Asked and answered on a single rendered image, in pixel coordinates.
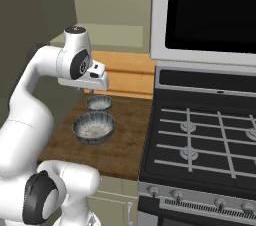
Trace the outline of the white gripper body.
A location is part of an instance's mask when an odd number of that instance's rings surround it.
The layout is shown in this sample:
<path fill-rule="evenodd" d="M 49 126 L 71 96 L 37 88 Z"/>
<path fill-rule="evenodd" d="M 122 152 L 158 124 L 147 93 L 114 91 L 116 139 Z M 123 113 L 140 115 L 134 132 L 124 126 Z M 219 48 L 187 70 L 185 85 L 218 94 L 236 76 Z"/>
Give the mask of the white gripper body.
<path fill-rule="evenodd" d="M 63 85 L 63 86 L 84 88 L 89 90 L 107 90 L 109 86 L 107 72 L 104 72 L 100 78 L 81 77 L 77 80 L 68 80 L 68 79 L 59 78 L 58 82 L 60 85 Z"/>

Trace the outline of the small grey ribbed bowl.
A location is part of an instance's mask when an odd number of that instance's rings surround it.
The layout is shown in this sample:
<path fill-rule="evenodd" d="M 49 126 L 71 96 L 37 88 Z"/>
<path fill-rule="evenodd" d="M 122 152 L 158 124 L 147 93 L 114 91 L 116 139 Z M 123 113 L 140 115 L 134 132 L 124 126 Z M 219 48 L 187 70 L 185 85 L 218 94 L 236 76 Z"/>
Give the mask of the small grey ribbed bowl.
<path fill-rule="evenodd" d="M 112 98 L 109 96 L 93 96 L 88 98 L 86 106 L 89 111 L 107 111 L 112 107 Z"/>

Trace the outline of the large grey ribbed bowl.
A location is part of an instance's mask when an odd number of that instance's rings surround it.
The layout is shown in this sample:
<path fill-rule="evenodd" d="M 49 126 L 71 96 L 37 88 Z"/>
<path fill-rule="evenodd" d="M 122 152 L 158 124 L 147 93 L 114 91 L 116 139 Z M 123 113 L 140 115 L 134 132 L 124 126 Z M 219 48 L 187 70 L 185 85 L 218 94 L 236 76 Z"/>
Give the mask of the large grey ribbed bowl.
<path fill-rule="evenodd" d="M 115 119 L 102 111 L 81 114 L 72 123 L 75 137 L 86 145 L 104 143 L 115 131 Z"/>

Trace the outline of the olive open cabinet door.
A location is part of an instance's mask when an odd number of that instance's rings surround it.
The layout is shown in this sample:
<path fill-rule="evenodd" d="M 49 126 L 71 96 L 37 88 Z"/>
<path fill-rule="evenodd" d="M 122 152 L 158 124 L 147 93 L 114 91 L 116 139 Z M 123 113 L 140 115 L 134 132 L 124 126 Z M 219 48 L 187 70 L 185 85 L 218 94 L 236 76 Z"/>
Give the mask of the olive open cabinet door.
<path fill-rule="evenodd" d="M 74 0 L 0 0 L 0 123 L 29 50 L 75 23 Z"/>

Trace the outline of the olive base cabinet door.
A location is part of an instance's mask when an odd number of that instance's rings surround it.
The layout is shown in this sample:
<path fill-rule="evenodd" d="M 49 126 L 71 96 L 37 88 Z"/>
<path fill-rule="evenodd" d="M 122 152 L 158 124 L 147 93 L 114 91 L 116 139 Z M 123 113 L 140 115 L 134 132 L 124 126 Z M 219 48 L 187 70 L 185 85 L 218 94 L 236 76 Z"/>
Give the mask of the olive base cabinet door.
<path fill-rule="evenodd" d="M 138 183 L 103 176 L 98 191 L 88 198 L 89 207 L 102 226 L 128 226 L 127 203 L 132 202 L 131 220 L 138 226 Z"/>

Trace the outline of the silver stove knob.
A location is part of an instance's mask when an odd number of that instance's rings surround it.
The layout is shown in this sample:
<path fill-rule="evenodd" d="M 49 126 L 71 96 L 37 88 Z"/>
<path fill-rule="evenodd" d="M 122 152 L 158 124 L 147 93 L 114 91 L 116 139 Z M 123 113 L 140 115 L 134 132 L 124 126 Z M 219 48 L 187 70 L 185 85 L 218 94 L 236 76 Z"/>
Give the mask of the silver stove knob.
<path fill-rule="evenodd" d="M 171 191 L 172 198 L 177 202 L 180 203 L 183 200 L 183 193 L 181 190 L 175 189 Z"/>
<path fill-rule="evenodd" d="M 255 212 L 255 206 L 253 202 L 244 201 L 241 204 L 241 209 L 246 214 L 253 214 Z"/>
<path fill-rule="evenodd" d="M 223 210 L 226 206 L 226 201 L 223 198 L 215 198 L 214 204 L 219 210 Z"/>
<path fill-rule="evenodd" d="M 157 186 L 151 185 L 147 188 L 147 190 L 153 198 L 156 198 L 159 195 L 159 189 Z"/>

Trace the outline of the black stove with grates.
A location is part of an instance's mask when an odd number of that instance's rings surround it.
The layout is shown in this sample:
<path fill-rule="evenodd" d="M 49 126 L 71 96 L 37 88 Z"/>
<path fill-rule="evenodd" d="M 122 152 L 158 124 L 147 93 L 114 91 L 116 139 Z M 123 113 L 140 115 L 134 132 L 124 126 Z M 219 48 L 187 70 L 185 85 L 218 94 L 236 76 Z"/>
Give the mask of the black stove with grates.
<path fill-rule="evenodd" d="M 138 226 L 256 226 L 256 76 L 156 67 L 138 197 Z"/>

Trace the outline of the silver microwave oven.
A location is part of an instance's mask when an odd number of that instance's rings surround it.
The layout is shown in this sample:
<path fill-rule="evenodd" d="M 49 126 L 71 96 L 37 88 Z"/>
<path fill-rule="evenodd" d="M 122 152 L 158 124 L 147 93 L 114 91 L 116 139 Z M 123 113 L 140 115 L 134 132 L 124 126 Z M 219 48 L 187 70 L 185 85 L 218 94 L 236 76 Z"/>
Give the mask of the silver microwave oven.
<path fill-rule="evenodd" d="M 256 0 L 152 0 L 150 57 L 256 67 Z"/>

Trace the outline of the olive wall cabinet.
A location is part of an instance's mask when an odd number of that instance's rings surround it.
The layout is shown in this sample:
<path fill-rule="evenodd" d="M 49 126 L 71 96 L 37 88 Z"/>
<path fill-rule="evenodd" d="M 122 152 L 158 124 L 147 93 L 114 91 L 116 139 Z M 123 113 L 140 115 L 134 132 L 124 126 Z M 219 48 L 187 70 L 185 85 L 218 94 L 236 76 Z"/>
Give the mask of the olive wall cabinet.
<path fill-rule="evenodd" d="M 89 31 L 95 50 L 149 51 L 151 0 L 45 0 L 44 8 L 56 41 L 76 24 Z"/>

